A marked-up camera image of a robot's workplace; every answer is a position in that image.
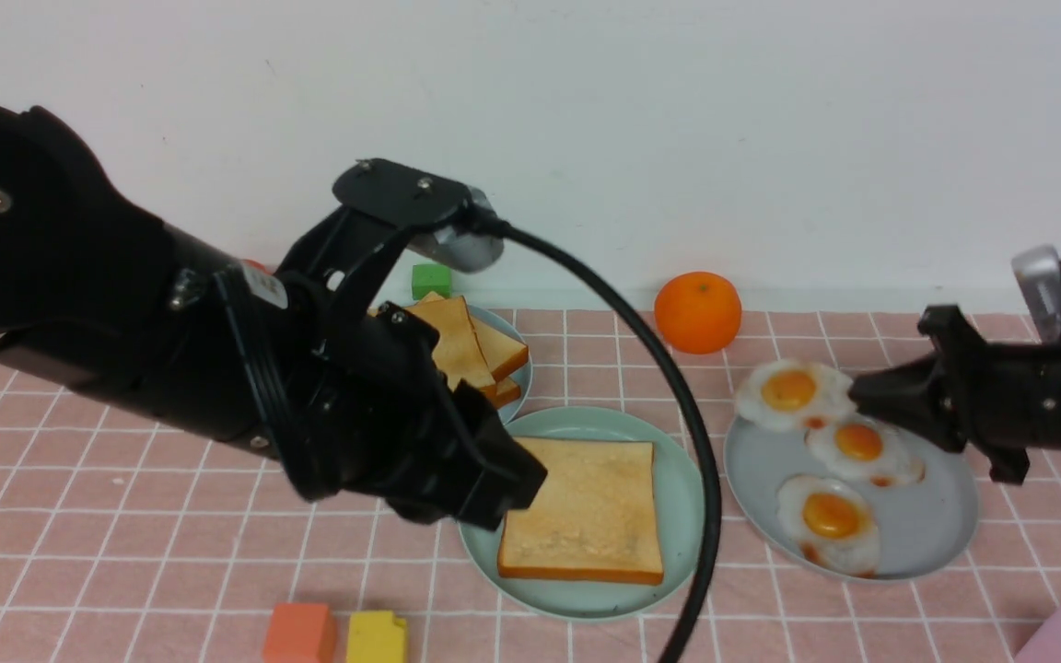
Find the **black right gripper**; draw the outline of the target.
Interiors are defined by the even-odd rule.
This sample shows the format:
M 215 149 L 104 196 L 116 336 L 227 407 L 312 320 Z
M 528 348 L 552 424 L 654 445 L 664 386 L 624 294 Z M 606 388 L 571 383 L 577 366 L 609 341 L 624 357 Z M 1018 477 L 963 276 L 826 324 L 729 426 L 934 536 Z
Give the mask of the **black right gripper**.
M 990 478 L 1020 485 L 1028 450 L 1061 444 L 1061 352 L 1036 343 L 990 343 L 959 307 L 929 306 L 917 322 L 932 351 L 860 374 L 849 399 L 867 418 L 951 454 L 973 446 Z

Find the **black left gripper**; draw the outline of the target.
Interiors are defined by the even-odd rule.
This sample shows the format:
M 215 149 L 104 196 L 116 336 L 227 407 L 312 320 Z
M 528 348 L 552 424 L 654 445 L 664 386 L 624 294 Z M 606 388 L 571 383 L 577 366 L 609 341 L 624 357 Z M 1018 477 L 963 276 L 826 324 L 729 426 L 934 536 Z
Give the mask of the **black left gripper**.
M 408 242 L 466 215 L 466 184 L 384 158 L 343 173 L 335 210 L 296 240 L 277 276 L 306 295 L 316 321 L 321 380 L 291 372 L 292 398 L 308 395 L 300 491 L 341 488 L 384 498 L 415 523 L 453 518 L 495 531 L 547 479 L 543 463 L 514 440 L 487 396 L 467 382 L 452 392 L 434 366 L 435 336 L 402 308 L 370 315 Z

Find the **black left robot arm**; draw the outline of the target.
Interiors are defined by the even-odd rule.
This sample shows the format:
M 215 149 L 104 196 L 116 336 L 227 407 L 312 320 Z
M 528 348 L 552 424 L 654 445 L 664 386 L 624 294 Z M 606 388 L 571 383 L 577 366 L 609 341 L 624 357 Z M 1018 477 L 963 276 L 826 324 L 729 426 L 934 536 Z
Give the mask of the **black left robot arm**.
M 0 108 L 0 365 L 277 461 L 306 501 L 345 490 L 494 531 L 547 470 L 435 366 L 437 329 L 376 303 L 408 250 L 494 264 L 493 207 L 383 158 L 332 192 L 266 273 L 126 200 L 54 114 Z

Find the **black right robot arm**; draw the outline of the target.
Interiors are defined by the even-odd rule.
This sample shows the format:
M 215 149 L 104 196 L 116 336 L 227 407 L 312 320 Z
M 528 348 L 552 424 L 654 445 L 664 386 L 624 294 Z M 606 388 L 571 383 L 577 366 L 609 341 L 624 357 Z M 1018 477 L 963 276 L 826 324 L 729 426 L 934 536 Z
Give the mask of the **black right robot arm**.
M 1009 485 L 1026 479 L 1028 449 L 1061 449 L 1061 335 L 990 343 L 955 306 L 930 306 L 917 328 L 930 354 L 855 378 L 859 414 L 947 453 L 976 448 L 991 479 Z

